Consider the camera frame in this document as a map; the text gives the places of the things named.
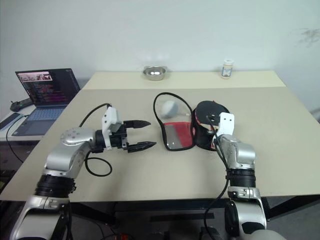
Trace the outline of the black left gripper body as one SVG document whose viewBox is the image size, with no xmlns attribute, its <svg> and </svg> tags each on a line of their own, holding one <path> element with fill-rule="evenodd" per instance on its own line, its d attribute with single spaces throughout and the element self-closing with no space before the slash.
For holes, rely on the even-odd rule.
<svg viewBox="0 0 320 240">
<path fill-rule="evenodd" d="M 112 132 L 109 139 L 112 148 L 127 150 L 129 143 L 126 125 L 122 124 L 116 132 Z"/>
</svg>

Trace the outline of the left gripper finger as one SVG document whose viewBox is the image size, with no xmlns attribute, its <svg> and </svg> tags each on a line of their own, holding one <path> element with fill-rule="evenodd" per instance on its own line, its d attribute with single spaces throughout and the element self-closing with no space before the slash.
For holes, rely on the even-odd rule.
<svg viewBox="0 0 320 240">
<path fill-rule="evenodd" d="M 126 129 L 139 129 L 151 125 L 150 122 L 145 120 L 126 120 L 123 122 L 123 125 Z"/>
<path fill-rule="evenodd" d="M 128 144 L 126 150 L 128 153 L 140 152 L 149 149 L 156 144 L 157 143 L 153 141 L 142 141 L 136 144 Z"/>
</svg>

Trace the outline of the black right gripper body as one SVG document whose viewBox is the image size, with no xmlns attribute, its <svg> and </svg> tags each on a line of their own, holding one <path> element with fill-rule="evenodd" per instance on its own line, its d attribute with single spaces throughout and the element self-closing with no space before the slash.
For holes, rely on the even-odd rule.
<svg viewBox="0 0 320 240">
<path fill-rule="evenodd" d="M 207 115 L 205 117 L 205 124 L 207 128 L 207 133 L 211 136 L 218 136 L 218 130 L 220 128 L 220 119 L 218 116 L 212 114 L 212 115 Z"/>
</svg>

